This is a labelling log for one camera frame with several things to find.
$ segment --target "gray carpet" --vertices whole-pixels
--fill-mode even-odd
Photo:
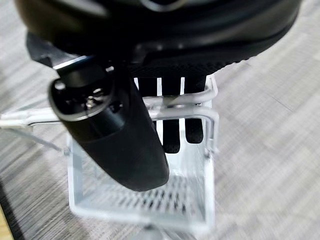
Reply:
[[[320,239],[320,1],[268,51],[216,73],[220,157],[207,240]],[[0,1],[0,112],[44,94],[54,71],[32,62],[11,0]],[[62,126],[35,134],[65,144]],[[140,227],[74,216],[66,159],[0,131],[2,206],[15,239],[122,240]]]

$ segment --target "metal ring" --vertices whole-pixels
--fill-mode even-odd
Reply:
[[[176,0],[170,4],[159,4],[152,0],[140,0],[140,2],[147,7],[148,9],[155,12],[170,12],[176,9],[181,8],[188,0]]]

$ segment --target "wire basket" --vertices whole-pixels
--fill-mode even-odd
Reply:
[[[187,143],[183,121],[180,119],[180,151],[166,155],[170,169],[167,184],[145,192],[132,191],[114,181],[70,138],[72,212],[193,234],[209,231],[215,223],[213,155],[206,154],[205,141]]]

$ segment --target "white wire rack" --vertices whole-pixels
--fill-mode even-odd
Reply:
[[[136,239],[185,240],[187,236],[194,239],[193,235],[205,234],[215,225],[214,158],[218,152],[219,115],[212,109],[211,100],[217,93],[215,78],[210,75],[203,92],[143,98],[152,120],[180,119],[180,151],[166,154],[169,181],[146,192],[135,192],[115,182],[70,137],[67,148],[60,148],[18,129],[59,124],[50,108],[1,114],[0,128],[10,129],[69,156],[69,205],[76,215],[153,226],[146,228]],[[187,142],[183,119],[188,118],[202,119],[202,143]],[[157,131],[162,139],[161,124]]]

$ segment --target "black padding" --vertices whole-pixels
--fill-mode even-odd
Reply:
[[[205,89],[206,76],[186,77],[184,81],[184,93],[193,94],[202,92]],[[186,119],[185,120],[185,137],[188,143],[199,144],[204,139],[202,120]]]
[[[157,96],[157,79],[155,77],[138,78],[139,92],[142,97]],[[154,128],[157,129],[157,121],[153,121]]]
[[[163,149],[167,154],[177,154],[179,152],[179,120],[163,121]]]
[[[181,87],[180,77],[162,78],[162,95],[179,95]],[[179,120],[163,121],[163,149],[168,154],[176,154],[180,150]]]

